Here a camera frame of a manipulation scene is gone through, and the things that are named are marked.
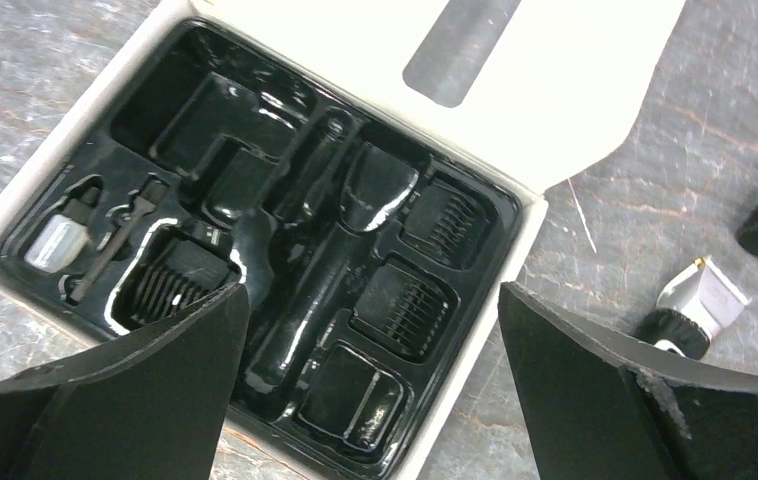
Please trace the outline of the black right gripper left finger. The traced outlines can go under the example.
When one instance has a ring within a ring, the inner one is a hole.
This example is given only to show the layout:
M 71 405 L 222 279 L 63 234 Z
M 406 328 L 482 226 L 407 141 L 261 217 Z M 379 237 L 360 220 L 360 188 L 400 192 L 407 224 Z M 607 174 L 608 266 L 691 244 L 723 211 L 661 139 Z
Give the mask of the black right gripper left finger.
M 175 314 L 0 380 L 0 479 L 205 479 L 247 334 L 228 284 Z

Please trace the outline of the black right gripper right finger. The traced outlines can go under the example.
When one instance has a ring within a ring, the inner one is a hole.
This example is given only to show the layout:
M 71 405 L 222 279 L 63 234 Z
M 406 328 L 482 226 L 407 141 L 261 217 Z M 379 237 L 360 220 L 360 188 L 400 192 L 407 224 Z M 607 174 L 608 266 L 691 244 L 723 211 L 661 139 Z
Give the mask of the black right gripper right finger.
M 514 282 L 498 317 L 543 479 L 758 479 L 758 376 L 683 358 Z

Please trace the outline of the black comb guard slot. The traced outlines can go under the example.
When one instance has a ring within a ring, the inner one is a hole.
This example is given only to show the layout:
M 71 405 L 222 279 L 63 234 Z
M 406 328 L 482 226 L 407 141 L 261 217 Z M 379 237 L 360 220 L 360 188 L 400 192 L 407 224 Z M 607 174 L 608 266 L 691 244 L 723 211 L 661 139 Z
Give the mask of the black comb guard slot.
M 467 269 L 478 255 L 490 221 L 491 209 L 481 195 L 436 176 L 413 201 L 401 240 L 442 265 Z
M 454 296 L 443 283 L 391 260 L 367 283 L 350 324 L 390 353 L 423 363 L 443 335 L 455 305 Z

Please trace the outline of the black comb in tray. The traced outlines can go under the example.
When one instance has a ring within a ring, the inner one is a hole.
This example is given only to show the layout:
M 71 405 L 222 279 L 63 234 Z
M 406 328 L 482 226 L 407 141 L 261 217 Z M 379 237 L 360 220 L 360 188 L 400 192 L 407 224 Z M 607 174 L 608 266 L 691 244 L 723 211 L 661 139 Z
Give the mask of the black comb in tray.
M 112 317 L 135 330 L 206 297 L 236 275 L 235 268 L 207 245 L 163 237 L 121 283 Z

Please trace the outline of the small white oil bottle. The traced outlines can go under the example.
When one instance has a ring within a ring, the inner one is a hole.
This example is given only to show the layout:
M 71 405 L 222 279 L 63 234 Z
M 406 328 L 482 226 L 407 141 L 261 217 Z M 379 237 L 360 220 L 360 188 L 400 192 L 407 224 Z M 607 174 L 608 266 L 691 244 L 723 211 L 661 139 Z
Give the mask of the small white oil bottle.
M 28 248 L 25 262 L 41 272 L 54 274 L 75 260 L 88 242 L 88 222 L 100 196 L 101 188 L 94 185 L 69 196 Z

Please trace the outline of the black cleaning brush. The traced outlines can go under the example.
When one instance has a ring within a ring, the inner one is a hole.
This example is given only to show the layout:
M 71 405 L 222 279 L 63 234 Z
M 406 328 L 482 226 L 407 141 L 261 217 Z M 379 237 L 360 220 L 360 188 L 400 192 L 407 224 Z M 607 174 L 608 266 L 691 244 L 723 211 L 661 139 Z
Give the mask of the black cleaning brush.
M 150 178 L 132 198 L 130 203 L 131 211 L 128 218 L 109 238 L 100 254 L 93 261 L 92 265 L 75 285 L 71 293 L 67 296 L 67 301 L 72 304 L 78 304 L 87 294 L 92 285 L 99 279 L 105 268 L 110 264 L 116 254 L 121 250 L 123 244 L 127 241 L 136 225 L 148 214 L 152 213 L 161 198 L 168 190 L 168 186 L 162 181 Z

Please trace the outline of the white clipper kit box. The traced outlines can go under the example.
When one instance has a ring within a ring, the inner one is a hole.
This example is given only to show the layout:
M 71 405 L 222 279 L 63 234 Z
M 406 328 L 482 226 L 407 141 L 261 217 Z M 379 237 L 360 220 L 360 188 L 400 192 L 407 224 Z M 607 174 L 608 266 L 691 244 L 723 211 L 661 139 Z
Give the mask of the white clipper kit box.
M 224 424 L 313 478 L 420 473 L 548 208 L 545 191 L 628 136 L 680 1 L 162 1 L 0 194 L 0 292 L 90 348 L 134 330 L 121 283 L 163 237 L 208 246 L 248 295 Z M 491 221 L 454 269 L 401 240 L 436 176 Z M 67 301 L 150 179 L 155 210 Z M 101 188 L 78 257 L 24 255 Z M 443 283 L 423 363 L 354 330 L 388 261 Z

